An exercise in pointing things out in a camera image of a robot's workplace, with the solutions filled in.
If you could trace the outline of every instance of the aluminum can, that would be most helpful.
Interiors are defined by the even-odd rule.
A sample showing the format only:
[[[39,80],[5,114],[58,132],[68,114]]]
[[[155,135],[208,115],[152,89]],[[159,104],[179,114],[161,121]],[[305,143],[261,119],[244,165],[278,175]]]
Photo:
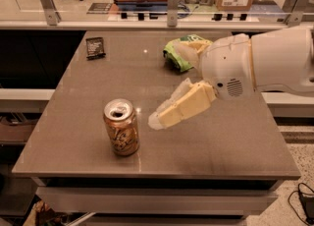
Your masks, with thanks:
[[[137,119],[131,103],[125,99],[110,101],[103,115],[113,151],[127,156],[139,148]]]

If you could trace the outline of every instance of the table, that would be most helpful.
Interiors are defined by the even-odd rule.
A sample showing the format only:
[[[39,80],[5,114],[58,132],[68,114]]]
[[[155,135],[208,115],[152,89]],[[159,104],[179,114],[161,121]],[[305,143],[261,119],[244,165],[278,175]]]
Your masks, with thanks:
[[[300,172],[259,92],[215,100],[167,130],[147,124],[181,81],[200,81],[194,69],[179,74],[165,62],[164,46],[180,36],[88,31],[13,173],[40,181],[37,194],[57,211],[242,220],[266,209],[276,199],[273,190]],[[104,39],[106,58],[86,59],[91,37]],[[140,148],[128,157],[113,153],[102,119],[116,98],[129,100],[137,113]]]

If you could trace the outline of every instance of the gray tabletop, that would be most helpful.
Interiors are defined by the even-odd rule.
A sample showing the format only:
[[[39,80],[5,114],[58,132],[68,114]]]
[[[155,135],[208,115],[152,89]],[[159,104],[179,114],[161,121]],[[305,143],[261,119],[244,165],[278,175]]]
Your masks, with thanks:
[[[163,58],[176,31],[91,31],[35,127],[13,173],[30,177],[297,179],[300,173],[260,93],[216,100],[204,113],[154,131],[148,116],[194,69],[171,70]],[[216,39],[219,33],[204,32]],[[106,58],[87,61],[89,37],[103,37]],[[137,112],[140,148],[111,149],[102,119],[106,103],[129,100]]]

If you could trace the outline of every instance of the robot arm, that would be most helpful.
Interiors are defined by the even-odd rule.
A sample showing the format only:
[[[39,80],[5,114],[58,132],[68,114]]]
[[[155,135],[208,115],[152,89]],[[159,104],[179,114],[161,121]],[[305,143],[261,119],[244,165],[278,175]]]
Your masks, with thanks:
[[[314,96],[313,38],[308,28],[286,28],[249,38],[222,38],[192,58],[203,81],[184,81],[149,117],[153,129],[173,126],[224,100],[250,96],[255,90]]]

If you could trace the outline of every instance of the can top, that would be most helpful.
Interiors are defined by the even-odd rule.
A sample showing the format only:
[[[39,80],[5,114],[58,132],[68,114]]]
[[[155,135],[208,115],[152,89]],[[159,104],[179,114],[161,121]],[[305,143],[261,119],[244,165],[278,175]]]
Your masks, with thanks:
[[[122,121],[128,119],[132,109],[133,107],[129,101],[118,98],[106,104],[104,113],[110,120]]]

